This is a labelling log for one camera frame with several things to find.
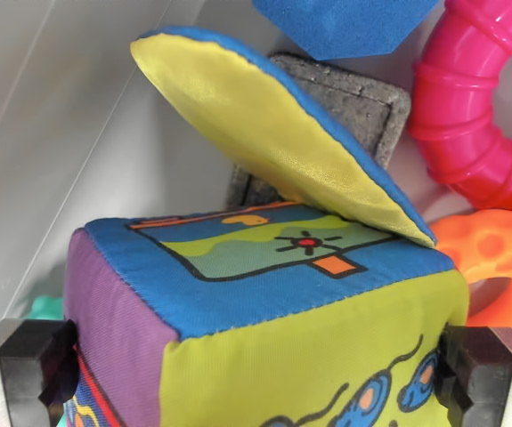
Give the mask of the black silver gripper left finger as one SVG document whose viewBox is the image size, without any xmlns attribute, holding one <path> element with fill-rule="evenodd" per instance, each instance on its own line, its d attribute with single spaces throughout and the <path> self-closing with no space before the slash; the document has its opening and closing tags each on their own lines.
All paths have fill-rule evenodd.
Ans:
<svg viewBox="0 0 512 427">
<path fill-rule="evenodd" d="M 70 320 L 0 321 L 0 426 L 56 426 L 77 389 Z"/>
</svg>

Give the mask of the black silver gripper right finger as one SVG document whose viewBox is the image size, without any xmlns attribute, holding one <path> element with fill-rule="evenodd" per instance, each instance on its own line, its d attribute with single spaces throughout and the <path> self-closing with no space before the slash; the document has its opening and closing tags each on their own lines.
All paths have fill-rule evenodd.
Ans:
<svg viewBox="0 0 512 427">
<path fill-rule="evenodd" d="M 452 426 L 512 426 L 512 329 L 448 326 L 435 394 Z"/>
</svg>

